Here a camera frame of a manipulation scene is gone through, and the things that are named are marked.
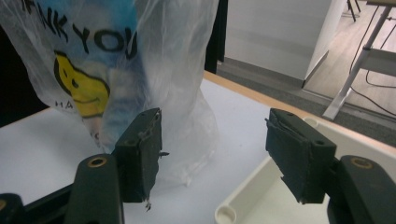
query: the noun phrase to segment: hole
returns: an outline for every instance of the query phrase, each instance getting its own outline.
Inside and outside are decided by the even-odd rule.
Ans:
[[[107,162],[107,159],[105,157],[96,157],[96,158],[91,159],[88,162],[88,166],[91,168],[100,167],[100,166],[105,165],[106,162]]]
[[[7,202],[3,199],[0,199],[0,211],[3,210],[7,205]]]
[[[361,168],[361,169],[372,169],[373,165],[362,158],[358,158],[358,157],[354,157],[352,159],[350,159],[350,161],[352,162],[352,164],[354,164],[355,166]]]
[[[216,213],[216,222],[219,224],[234,224],[236,212],[229,206],[222,206]]]
[[[323,145],[324,145],[324,142],[323,142],[323,141],[320,141],[320,140],[318,140],[318,141],[315,141],[315,143],[316,143],[316,144],[318,144],[318,145],[321,145],[321,146],[323,146]]]

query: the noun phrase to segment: floor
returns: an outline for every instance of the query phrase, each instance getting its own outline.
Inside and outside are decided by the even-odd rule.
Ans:
[[[361,42],[364,32],[370,23],[370,19],[373,17],[377,8],[376,6],[367,6],[363,3],[360,3],[360,6],[361,13],[359,13],[360,15],[356,22],[354,22],[350,16],[347,16],[347,8],[345,9],[344,17],[341,18],[335,37],[330,44],[328,56],[316,73],[306,83],[304,86],[305,90],[324,97],[333,98],[343,87],[359,43]],[[380,7],[375,13],[372,25],[363,40],[363,45],[368,40],[368,37],[373,31],[383,9],[383,7]],[[392,18],[396,17],[396,9],[393,9],[390,12],[390,16]],[[381,48],[395,24],[396,21],[385,22],[374,42],[374,48]],[[383,46],[383,49],[396,52],[396,31],[391,33],[388,41]],[[348,96],[346,102],[376,113],[381,113],[385,116],[396,118],[396,104],[394,100],[392,100],[396,97],[396,77],[370,72],[367,77],[368,82],[375,85],[392,87],[381,88],[366,82],[366,74],[367,71],[361,69],[353,82],[352,87],[357,92],[372,99],[384,109],[381,109],[378,105],[375,105],[354,91],[352,91]]]
[[[369,7],[363,3],[360,5],[361,13],[356,22],[353,22],[350,16],[348,17],[347,8],[345,9],[346,14],[341,18],[327,58],[305,84],[304,89],[296,86],[292,78],[228,58],[224,63],[219,64],[217,75],[321,117],[332,97],[342,88],[362,34],[375,10],[375,7]],[[395,13],[396,9],[391,11],[393,17],[396,17]],[[391,28],[386,29],[388,29],[387,32],[380,34],[383,39]],[[391,35],[384,49],[396,49],[395,33]],[[377,84],[396,86],[396,77],[370,73],[369,80]],[[378,101],[380,105],[396,113],[396,104],[392,100],[396,96],[396,90],[368,86],[365,84],[365,73],[359,74],[353,87],[364,94],[370,94],[370,97]],[[372,106],[369,101],[356,94],[350,95],[347,104],[341,108],[333,122],[396,147],[396,117]]]

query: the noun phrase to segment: metal table leg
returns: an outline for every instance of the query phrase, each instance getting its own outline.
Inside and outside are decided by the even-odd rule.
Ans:
[[[353,7],[352,4],[350,3],[350,0],[347,0],[346,2],[347,2],[347,8],[350,9],[350,12],[352,13],[353,21],[356,21],[355,13],[353,12]]]
[[[326,111],[324,112],[323,117],[325,119],[334,120],[335,116],[337,116],[338,111],[340,110],[341,106],[343,106],[346,98],[350,94],[351,91],[350,87],[352,86],[352,83],[355,80],[356,75],[359,73],[362,64],[367,58],[367,55],[371,50],[371,47],[376,39],[376,36],[381,30],[381,27],[384,24],[391,9],[392,7],[385,7],[381,17],[379,18],[378,23],[376,24],[372,34],[370,35],[369,40],[367,41],[366,45],[363,47],[363,50],[361,51],[358,60],[353,65],[352,70],[346,80],[346,83],[344,84],[344,87],[338,92],[338,94],[330,103],[329,107],[327,107]]]

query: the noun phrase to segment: black object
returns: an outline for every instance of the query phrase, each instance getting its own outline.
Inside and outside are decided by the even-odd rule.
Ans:
[[[0,27],[0,127],[46,108],[35,94],[21,57]]]
[[[123,223],[119,177],[113,156],[95,155],[79,164],[64,223]]]
[[[352,4],[350,3],[350,0],[346,0],[346,3],[347,3],[347,9],[350,10],[350,12],[352,13],[352,18],[353,18],[353,21],[355,22],[357,16],[355,16],[355,13],[353,11],[353,7],[352,7]],[[361,8],[359,7],[358,1],[355,0],[355,3],[356,3],[356,7],[358,7],[358,11],[361,12]]]
[[[267,120],[266,150],[301,203],[330,196],[330,223],[396,223],[396,185],[376,162],[358,156],[337,160],[335,144],[290,112]]]
[[[207,43],[205,55],[205,70],[214,74],[218,69],[218,61],[224,62],[227,11],[228,0],[219,0],[212,35]]]
[[[113,155],[95,155],[82,161],[72,185],[33,203],[23,206],[20,196],[0,194],[0,223],[123,223],[122,202],[149,199],[159,170],[158,159],[168,154],[160,153],[161,120],[159,108],[139,114]]]
[[[139,114],[112,153],[118,162],[120,191],[125,203],[142,203],[149,199],[162,155],[161,119],[158,108]]]
[[[297,116],[271,109],[266,149],[284,174],[283,181],[300,203],[322,203],[318,188],[332,165],[336,145]]]

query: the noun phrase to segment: white table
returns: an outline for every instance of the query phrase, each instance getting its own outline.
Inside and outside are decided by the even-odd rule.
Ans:
[[[125,223],[213,223],[217,206],[268,156],[270,108],[207,80],[201,89],[219,125],[218,150],[188,187],[154,186],[150,211],[126,203]],[[0,129],[0,193],[31,203],[71,184],[79,162],[97,153],[81,122],[53,109],[12,123]]]

